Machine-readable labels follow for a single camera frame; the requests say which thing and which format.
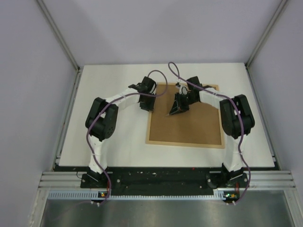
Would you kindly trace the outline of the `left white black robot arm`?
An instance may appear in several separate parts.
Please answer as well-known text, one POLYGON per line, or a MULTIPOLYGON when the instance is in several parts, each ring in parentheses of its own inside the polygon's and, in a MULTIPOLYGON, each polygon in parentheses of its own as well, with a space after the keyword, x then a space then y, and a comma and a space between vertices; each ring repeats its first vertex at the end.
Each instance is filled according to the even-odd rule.
POLYGON ((131 105, 138 104, 142 110, 152 111, 155 103, 157 83, 149 77, 142 82, 129 85, 123 92, 109 98, 94 99, 85 121, 87 143, 91 151, 87 175, 96 187, 107 183, 106 152, 102 151, 103 141, 109 139, 115 129, 118 113, 131 105))

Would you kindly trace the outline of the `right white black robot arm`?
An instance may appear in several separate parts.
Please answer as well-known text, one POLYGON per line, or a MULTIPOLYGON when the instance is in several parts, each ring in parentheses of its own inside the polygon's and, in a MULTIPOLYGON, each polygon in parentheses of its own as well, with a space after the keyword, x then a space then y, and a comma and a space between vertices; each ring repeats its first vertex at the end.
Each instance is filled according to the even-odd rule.
POLYGON ((176 83, 178 92, 175 93, 170 115, 181 114, 189 110, 195 103, 209 104, 220 112, 221 126, 226 137, 225 157, 220 174, 206 176, 210 188, 219 186, 232 187, 243 176, 248 164, 243 157, 242 144, 255 126, 254 116, 245 95, 233 98, 219 92, 212 86, 203 86, 198 77, 186 80, 186 85, 176 83))

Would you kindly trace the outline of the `light wooden picture frame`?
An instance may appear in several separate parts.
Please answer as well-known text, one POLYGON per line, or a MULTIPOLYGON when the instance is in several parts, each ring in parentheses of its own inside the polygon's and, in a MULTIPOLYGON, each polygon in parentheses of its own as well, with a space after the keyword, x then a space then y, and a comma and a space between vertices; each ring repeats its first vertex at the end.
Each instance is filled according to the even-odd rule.
POLYGON ((170 115, 175 93, 174 83, 168 84, 166 93, 155 100, 154 110, 149 113, 146 143, 152 145, 225 148, 221 114, 215 107, 194 103, 184 113, 170 115))

